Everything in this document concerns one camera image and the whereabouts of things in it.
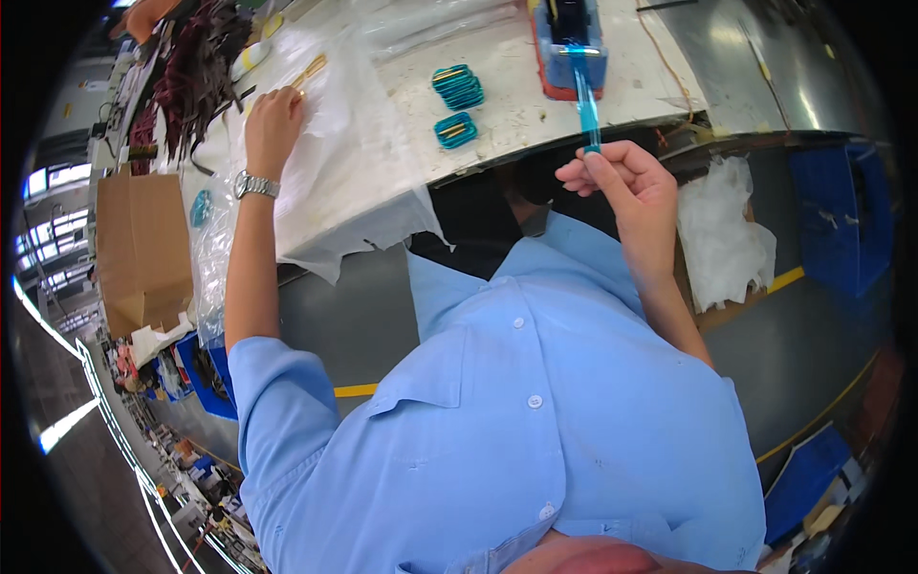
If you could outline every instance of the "gold pin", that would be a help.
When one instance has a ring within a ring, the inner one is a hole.
[[[438,131],[437,135],[443,136],[444,138],[453,138],[464,131],[465,131],[465,125],[456,124],[454,126],[450,126],[447,129],[444,129],[443,131]]]
[[[328,63],[328,58],[325,57],[325,53],[322,52],[316,59],[309,63],[309,66],[306,67],[306,70],[303,70],[303,73],[297,76],[297,79],[290,83],[295,88],[299,88],[299,85],[303,83],[307,78],[311,78],[316,75],[322,68],[325,67],[325,64]]]
[[[439,82],[445,80],[446,78],[451,78],[455,75],[463,73],[465,70],[453,70],[452,72],[443,72],[440,75],[433,76],[433,82]]]

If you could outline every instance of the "gray floor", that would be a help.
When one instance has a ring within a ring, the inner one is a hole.
[[[749,163],[756,221],[778,237],[779,275],[800,265],[786,152],[756,151]],[[804,277],[705,334],[718,371],[736,385],[756,456],[810,422],[889,336],[889,287],[883,277],[863,298],[852,299]],[[378,382],[418,344],[400,246],[346,257],[336,287],[312,275],[287,283],[280,289],[280,307],[284,340],[318,354],[336,387]],[[341,415],[366,399],[340,399]],[[235,461],[238,428],[204,413],[193,397],[158,403],[156,413]],[[778,454],[760,467],[766,483],[781,464]]]
[[[172,426],[212,455],[239,466],[239,425],[205,411],[197,395],[191,394],[179,402],[151,400],[150,410],[157,421]]]

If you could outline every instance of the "wristwatch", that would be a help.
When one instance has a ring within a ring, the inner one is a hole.
[[[247,193],[258,193],[263,196],[268,196],[271,199],[277,199],[277,195],[281,192],[281,185],[277,182],[271,181],[266,177],[256,177],[255,175],[250,175],[247,171],[242,170],[239,172],[239,175],[236,176],[236,184],[233,188],[233,193],[236,195],[237,199],[242,199]]]

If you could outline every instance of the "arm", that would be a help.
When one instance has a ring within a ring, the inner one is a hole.
[[[621,250],[647,323],[679,351],[713,368],[673,277],[676,178],[632,141],[605,143],[601,155],[578,150],[577,159],[555,174],[580,196],[602,191],[615,211]]]
[[[258,97],[245,125],[246,171],[280,181],[293,151],[303,107],[299,92],[288,86]],[[277,269],[274,257],[274,200],[246,194],[239,205],[229,254],[226,295],[227,353],[254,336],[280,338]]]

